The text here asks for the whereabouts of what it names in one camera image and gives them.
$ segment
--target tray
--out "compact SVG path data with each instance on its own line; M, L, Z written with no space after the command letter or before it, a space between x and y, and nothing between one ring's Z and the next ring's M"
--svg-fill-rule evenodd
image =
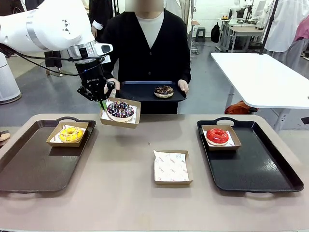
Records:
M237 151L209 151L203 125L234 122L242 146ZM256 122L222 117L197 122L213 180L218 188L242 192L298 192L304 184Z
M158 86L172 87L174 95L167 99L156 97L154 90ZM117 92L116 97L137 102L182 102L187 98L187 95L172 81L126 81L121 83L120 91Z
M46 139L65 119L88 122L80 147L51 147ZM73 117L35 122L0 159L0 191L33 193L64 189L76 168L95 121Z

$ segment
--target donut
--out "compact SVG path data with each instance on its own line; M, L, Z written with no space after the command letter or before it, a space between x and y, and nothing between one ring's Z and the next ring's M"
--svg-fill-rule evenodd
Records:
M107 115L116 122L128 122L134 115L133 108L124 101L115 101L107 107Z
M69 127L60 131L59 139L63 143L77 143L83 137L83 130L75 127Z
M228 142L228 134L222 129L214 128L207 131L206 140L212 145L223 146Z
M154 89L154 94L158 98L170 98L174 95L174 90L170 86L160 86Z

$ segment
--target brown leather bag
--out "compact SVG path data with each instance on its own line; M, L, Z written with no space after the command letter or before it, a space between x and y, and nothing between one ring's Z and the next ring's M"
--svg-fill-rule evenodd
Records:
M257 112L258 108L253 108L246 105L243 101L238 102L235 105L229 106L225 110L226 115L250 115L252 112Z

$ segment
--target red donut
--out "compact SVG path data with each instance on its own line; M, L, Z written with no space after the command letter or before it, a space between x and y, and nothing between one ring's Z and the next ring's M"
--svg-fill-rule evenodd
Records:
M228 134L222 129L214 128L207 131L206 140L212 145L223 146L227 144Z

